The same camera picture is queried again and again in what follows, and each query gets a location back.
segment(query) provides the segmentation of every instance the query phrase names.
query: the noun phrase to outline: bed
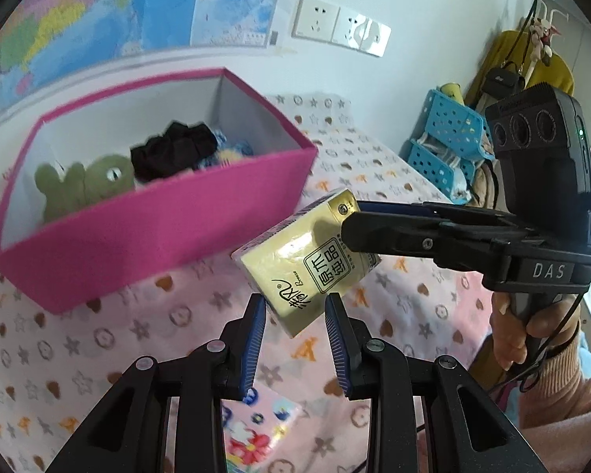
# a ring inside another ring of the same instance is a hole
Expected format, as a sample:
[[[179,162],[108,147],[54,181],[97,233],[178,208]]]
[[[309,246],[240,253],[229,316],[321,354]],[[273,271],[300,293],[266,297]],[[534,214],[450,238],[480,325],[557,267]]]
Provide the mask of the bed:
[[[280,94],[274,103],[318,147],[305,205],[334,188],[357,199],[446,201],[406,162],[354,125],[332,94]],[[8,166],[0,173],[0,197]],[[227,253],[163,272],[64,315],[43,311],[0,275],[0,453],[15,471],[43,471],[137,357],[184,356],[239,318],[252,288]],[[454,355],[469,366],[489,328],[490,292],[477,273],[430,260],[384,257],[344,297],[350,316],[406,355]],[[268,318],[257,383],[301,404],[268,473],[347,473],[366,456],[369,406],[349,402],[322,318],[290,339]],[[169,441],[175,435],[172,404]],[[172,470],[167,448],[166,471]]]

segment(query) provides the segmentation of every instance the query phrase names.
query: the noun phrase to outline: yellow tissue package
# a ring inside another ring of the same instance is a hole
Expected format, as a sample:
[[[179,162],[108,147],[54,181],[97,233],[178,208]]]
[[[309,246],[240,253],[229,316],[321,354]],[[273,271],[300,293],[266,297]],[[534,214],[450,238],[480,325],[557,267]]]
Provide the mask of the yellow tissue package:
[[[342,241],[342,222],[359,206],[350,190],[331,192],[232,254],[294,337],[381,262]]]

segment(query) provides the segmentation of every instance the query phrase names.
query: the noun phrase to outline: pink floral packet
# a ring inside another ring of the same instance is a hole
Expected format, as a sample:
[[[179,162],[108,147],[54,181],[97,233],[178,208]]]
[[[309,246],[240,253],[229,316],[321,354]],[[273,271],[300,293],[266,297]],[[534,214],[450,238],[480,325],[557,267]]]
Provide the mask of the pink floral packet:
[[[270,461],[301,412],[301,406],[258,384],[242,402],[222,401],[229,473],[258,473]]]

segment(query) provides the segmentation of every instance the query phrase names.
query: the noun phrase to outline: green plush toy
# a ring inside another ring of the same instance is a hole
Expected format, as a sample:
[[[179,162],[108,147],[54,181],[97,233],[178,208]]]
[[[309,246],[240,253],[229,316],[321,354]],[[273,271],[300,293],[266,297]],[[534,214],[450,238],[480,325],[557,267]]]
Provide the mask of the green plush toy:
[[[40,165],[35,185],[46,196],[44,223],[55,221],[87,206],[134,189],[134,167],[120,154],[104,156],[85,169],[75,163],[63,180],[52,165]]]

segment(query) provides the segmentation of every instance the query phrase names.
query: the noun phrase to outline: person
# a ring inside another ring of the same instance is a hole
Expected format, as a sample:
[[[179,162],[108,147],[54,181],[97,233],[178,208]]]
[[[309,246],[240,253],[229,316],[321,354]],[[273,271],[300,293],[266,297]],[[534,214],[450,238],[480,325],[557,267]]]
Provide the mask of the person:
[[[540,311],[527,326],[510,311],[510,297],[493,293],[493,350],[508,370],[528,355],[527,334],[547,338],[556,330],[574,296]],[[538,384],[519,401],[519,430],[550,473],[582,473],[591,459],[591,379],[578,358],[580,308],[551,343]]]

